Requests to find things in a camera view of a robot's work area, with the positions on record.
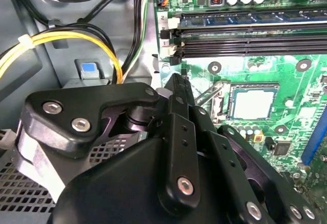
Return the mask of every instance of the motherboard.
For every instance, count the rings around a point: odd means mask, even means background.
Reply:
[[[233,126],[327,217],[327,0],[154,2],[162,85],[188,79],[217,127]]]

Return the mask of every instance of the black robotic arm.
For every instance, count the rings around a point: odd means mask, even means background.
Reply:
[[[92,147],[138,131],[147,139],[86,163]],[[214,127],[177,74],[158,92],[133,83],[34,93],[16,147],[19,171],[58,198],[53,224],[321,223],[234,128]]]

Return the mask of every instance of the mesh grille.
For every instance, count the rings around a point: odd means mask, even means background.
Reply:
[[[92,166],[135,144],[138,136],[117,139],[94,147],[90,153]],[[0,212],[51,213],[55,203],[49,192],[19,173],[12,162],[5,162],[0,170]]]

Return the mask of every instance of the blue pcie slot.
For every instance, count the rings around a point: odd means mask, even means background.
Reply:
[[[225,25],[273,24],[327,21],[326,12],[279,12],[243,15],[202,15],[182,18],[181,28],[218,27]]]
[[[309,142],[301,156],[302,162],[304,165],[309,165],[313,159],[318,147],[320,146],[323,137],[327,131],[327,106],[325,107],[321,118],[315,127]]]

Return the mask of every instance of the cable tie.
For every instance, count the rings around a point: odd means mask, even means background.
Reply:
[[[19,37],[18,41],[20,42],[20,44],[22,44],[24,47],[26,47],[28,49],[34,49],[35,48],[34,41],[29,36],[29,34],[25,34],[25,35]]]

